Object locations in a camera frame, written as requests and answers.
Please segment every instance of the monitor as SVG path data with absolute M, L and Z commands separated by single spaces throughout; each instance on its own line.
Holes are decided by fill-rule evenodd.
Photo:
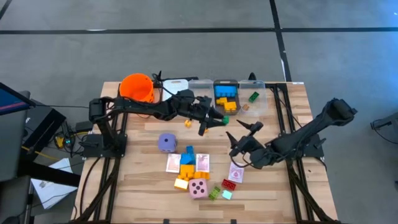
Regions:
M 33 101 L 0 83 L 0 115 L 27 110 L 34 106 L 36 104 Z

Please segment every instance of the gray floor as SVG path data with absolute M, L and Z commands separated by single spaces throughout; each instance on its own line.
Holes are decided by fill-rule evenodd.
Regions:
M 393 0 L 276 0 L 287 27 L 398 26 Z M 273 27 L 268 1 L 13 0 L 0 30 Z M 398 147 L 369 123 L 398 111 L 398 33 L 283 34 L 293 81 L 305 82 L 314 114 L 333 97 L 359 112 L 343 128 L 322 132 L 338 216 L 348 223 L 398 220 Z M 47 104 L 87 105 L 104 81 L 163 70 L 165 77 L 284 81 L 275 34 L 0 35 L 1 82 Z M 87 111 L 59 109 L 71 123 Z M 398 141 L 389 128 L 382 133 Z M 53 156 L 67 156 L 46 149 Z M 73 158 L 72 164 L 80 162 Z M 81 172 L 81 166 L 73 168 Z M 75 195 L 36 223 L 66 222 Z

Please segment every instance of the wooden table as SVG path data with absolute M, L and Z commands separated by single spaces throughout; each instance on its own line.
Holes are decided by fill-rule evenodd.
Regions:
M 118 85 L 119 82 L 105 82 L 101 96 L 115 97 Z M 287 83 L 287 87 L 294 116 L 302 125 L 308 123 L 312 120 L 312 114 L 304 85 Z M 261 121 L 264 127 L 256 134 L 259 142 L 265 143 L 279 134 L 274 95 L 269 89 L 266 95 L 268 109 L 263 116 L 232 116 L 227 126 L 211 128 L 203 137 L 198 135 L 198 121 L 194 121 L 192 127 L 187 129 L 183 117 L 165 122 L 130 114 L 126 130 L 128 144 L 126 156 L 121 160 L 112 223 L 162 223 L 165 218 L 170 219 L 171 223 L 229 223 L 231 219 L 237 219 L 238 223 L 295 223 L 285 162 L 262 170 L 245 168 L 243 183 L 237 185 L 231 200 L 221 196 L 214 202 L 208 198 L 192 200 L 188 192 L 174 189 L 177 174 L 165 172 L 167 155 L 157 149 L 159 135 L 173 133 L 178 139 L 178 152 L 185 152 L 185 146 L 193 145 L 195 153 L 210 154 L 208 188 L 211 190 L 214 185 L 221 185 L 222 180 L 228 178 L 230 145 L 225 131 L 238 139 L 248 133 L 235 119 L 247 123 Z M 289 127 L 284 108 L 283 111 L 285 126 Z M 77 207 L 80 204 L 81 186 L 94 160 L 91 158 L 85 162 L 75 202 Z M 88 178 L 83 210 L 98 192 L 103 161 L 100 159 Z M 304 158 L 303 163 L 310 193 L 326 214 L 337 219 L 324 166 L 311 158 Z M 302 216 L 306 218 L 301 193 L 299 199 Z M 105 217 L 107 203 L 108 194 L 103 200 L 101 219 Z

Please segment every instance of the orange bucket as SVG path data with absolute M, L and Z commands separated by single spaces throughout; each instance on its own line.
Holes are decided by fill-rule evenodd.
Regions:
M 148 103 L 153 103 L 155 100 L 154 84 L 148 76 L 142 73 L 134 73 L 124 78 L 119 90 L 121 96 L 133 100 Z

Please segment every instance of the yellow cable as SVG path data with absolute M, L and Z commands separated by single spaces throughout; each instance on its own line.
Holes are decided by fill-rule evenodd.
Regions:
M 79 135 L 79 134 L 88 134 L 88 131 L 82 131 L 82 132 L 76 133 L 76 134 L 74 134 L 74 136 Z
M 28 149 L 27 147 L 25 147 L 25 146 L 21 146 L 21 148 L 25 149 L 26 151 L 29 151 L 29 149 Z M 35 151 L 35 153 L 38 154 L 38 155 L 44 156 L 44 157 L 46 157 L 47 159 L 52 159 L 52 160 L 55 160 L 55 161 L 59 161 L 59 160 L 60 160 L 60 159 L 57 159 L 57 158 L 55 158 L 55 157 L 46 155 L 46 154 L 41 153 L 41 152 L 36 152 L 36 151 Z

